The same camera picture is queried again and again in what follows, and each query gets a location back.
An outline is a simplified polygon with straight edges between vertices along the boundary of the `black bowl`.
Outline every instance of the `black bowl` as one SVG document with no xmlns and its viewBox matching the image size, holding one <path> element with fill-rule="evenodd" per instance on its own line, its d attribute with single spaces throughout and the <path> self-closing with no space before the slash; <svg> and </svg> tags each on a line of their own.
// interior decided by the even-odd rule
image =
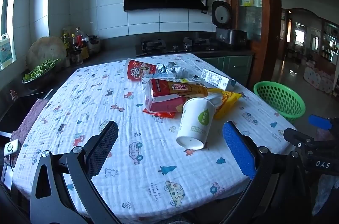
<svg viewBox="0 0 339 224">
<path fill-rule="evenodd" d="M 54 79 L 54 68 L 55 67 L 29 82 L 24 82 L 24 80 L 22 79 L 22 84 L 27 86 L 28 89 L 30 89 L 31 91 L 42 90 Z"/>
</svg>

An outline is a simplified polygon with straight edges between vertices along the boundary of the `cable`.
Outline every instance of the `cable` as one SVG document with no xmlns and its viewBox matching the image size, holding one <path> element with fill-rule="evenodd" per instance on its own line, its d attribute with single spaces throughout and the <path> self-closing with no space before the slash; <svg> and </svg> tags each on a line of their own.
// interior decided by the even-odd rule
<svg viewBox="0 0 339 224">
<path fill-rule="evenodd" d="M 10 166 L 11 166 L 11 169 L 12 169 L 12 171 L 13 171 L 13 173 L 14 173 L 14 170 L 13 170 L 13 167 L 12 167 L 12 164 L 11 164 L 11 155 L 9 155 L 10 156 Z"/>
</svg>

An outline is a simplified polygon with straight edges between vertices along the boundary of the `glass-door cabinet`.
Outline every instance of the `glass-door cabinet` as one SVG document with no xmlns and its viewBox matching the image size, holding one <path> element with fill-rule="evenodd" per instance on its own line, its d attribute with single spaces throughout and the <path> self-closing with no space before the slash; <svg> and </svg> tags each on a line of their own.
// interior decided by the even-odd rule
<svg viewBox="0 0 339 224">
<path fill-rule="evenodd" d="M 270 81 L 277 58 L 281 29 L 281 0 L 226 0 L 232 7 L 233 29 L 247 32 L 255 52 L 249 88 Z"/>
</svg>

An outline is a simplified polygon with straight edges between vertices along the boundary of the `green leaf logo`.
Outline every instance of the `green leaf logo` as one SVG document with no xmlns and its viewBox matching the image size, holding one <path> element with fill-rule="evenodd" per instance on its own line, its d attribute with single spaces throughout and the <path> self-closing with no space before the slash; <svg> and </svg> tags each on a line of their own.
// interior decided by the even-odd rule
<svg viewBox="0 0 339 224">
<path fill-rule="evenodd" d="M 208 123 L 210 122 L 210 114 L 208 112 L 208 109 L 199 114 L 198 120 L 202 125 L 204 126 L 208 125 Z"/>
</svg>

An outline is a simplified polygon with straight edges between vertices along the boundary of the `plastic laundry basket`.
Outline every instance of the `plastic laundry basket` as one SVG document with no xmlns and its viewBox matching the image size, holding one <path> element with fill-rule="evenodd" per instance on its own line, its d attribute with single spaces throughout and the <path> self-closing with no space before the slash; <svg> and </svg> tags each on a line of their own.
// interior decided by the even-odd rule
<svg viewBox="0 0 339 224">
<path fill-rule="evenodd" d="M 304 115 L 306 106 L 302 98 L 287 86 L 277 82 L 258 82 L 254 93 L 272 106 L 289 122 Z"/>
</svg>

